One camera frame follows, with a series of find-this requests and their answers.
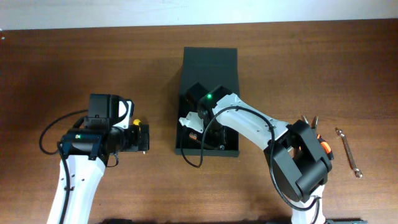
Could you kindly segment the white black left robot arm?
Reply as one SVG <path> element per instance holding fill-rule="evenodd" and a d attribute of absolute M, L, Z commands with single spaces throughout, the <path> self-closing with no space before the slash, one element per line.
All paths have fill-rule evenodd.
<path fill-rule="evenodd" d="M 48 223 L 87 223 L 109 158 L 149 150 L 149 125 L 132 121 L 133 112 L 130 99 L 90 95 L 81 118 L 56 143 L 60 172 Z"/>

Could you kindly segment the orange socket bit rail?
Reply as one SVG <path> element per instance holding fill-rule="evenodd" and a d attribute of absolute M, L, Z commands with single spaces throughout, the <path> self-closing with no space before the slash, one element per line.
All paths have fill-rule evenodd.
<path fill-rule="evenodd" d="M 197 140 L 198 140 L 198 136 L 197 136 L 195 133 L 190 133 L 190 134 L 188 135 L 188 137 L 189 137 L 191 140 L 194 140 L 194 141 L 197 141 Z"/>

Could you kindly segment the yellow black stubby screwdriver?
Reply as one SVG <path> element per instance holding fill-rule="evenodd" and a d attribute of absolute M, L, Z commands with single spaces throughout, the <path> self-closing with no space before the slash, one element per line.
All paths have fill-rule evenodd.
<path fill-rule="evenodd" d="M 135 119 L 135 120 L 133 121 L 133 125 L 136 125 L 136 126 L 139 126 L 141 123 L 142 123 L 142 122 L 141 122 L 141 120 L 139 120 L 139 119 Z"/>

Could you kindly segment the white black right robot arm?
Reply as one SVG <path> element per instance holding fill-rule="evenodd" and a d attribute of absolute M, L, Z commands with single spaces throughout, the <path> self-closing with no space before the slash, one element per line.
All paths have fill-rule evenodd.
<path fill-rule="evenodd" d="M 332 164 L 313 127 L 303 120 L 290 124 L 271 118 L 223 86 L 201 97 L 197 109 L 204 132 L 231 128 L 263 151 L 271 181 L 292 209 L 292 223 L 327 222 L 322 194 Z"/>

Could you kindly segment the silver combination wrench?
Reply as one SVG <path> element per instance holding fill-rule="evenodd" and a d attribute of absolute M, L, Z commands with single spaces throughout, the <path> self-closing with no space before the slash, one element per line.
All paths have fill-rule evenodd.
<path fill-rule="evenodd" d="M 356 177 L 357 179 L 362 178 L 362 177 L 363 177 L 363 173 L 362 173 L 361 170 L 357 167 L 357 165 L 356 165 L 356 163 L 355 163 L 355 161 L 354 161 L 354 157 L 353 157 L 353 155 L 352 155 L 352 152 L 351 152 L 350 146 L 349 146 L 349 144 L 348 144 L 346 135 L 343 133 L 343 130 L 340 129 L 340 128 L 335 128 L 335 131 L 336 131 L 337 135 L 342 139 L 343 145 L 344 145 L 344 147 L 345 147 L 346 155 L 347 155 L 348 160 L 349 160 L 350 167 L 351 167 L 351 169 L 353 170 L 353 172 L 354 172 L 354 174 L 355 174 L 355 177 Z"/>

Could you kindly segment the orange black long-nose pliers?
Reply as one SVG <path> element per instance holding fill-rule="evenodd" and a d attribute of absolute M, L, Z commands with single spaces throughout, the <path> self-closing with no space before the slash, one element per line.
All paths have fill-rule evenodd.
<path fill-rule="evenodd" d="M 312 120 L 312 123 L 310 125 L 311 129 L 313 130 L 313 132 L 315 133 L 318 142 L 320 143 L 321 147 L 325 150 L 327 157 L 329 158 L 329 160 L 333 160 L 334 159 L 334 155 L 333 155 L 333 151 L 330 147 L 330 145 L 323 139 L 323 137 L 321 136 L 321 134 L 317 133 L 317 128 L 318 128 L 318 116 L 315 116 Z"/>

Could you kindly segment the black foldable box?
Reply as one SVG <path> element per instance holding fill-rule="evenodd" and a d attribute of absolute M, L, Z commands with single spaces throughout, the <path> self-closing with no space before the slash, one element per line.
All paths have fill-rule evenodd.
<path fill-rule="evenodd" d="M 178 117 L 198 113 L 198 103 L 204 98 L 216 101 L 212 91 L 218 86 L 240 95 L 238 50 L 233 48 L 185 47 L 179 87 Z M 214 122 L 211 126 L 220 125 Z M 226 148 L 204 148 L 204 156 L 238 157 L 239 134 L 227 128 Z"/>

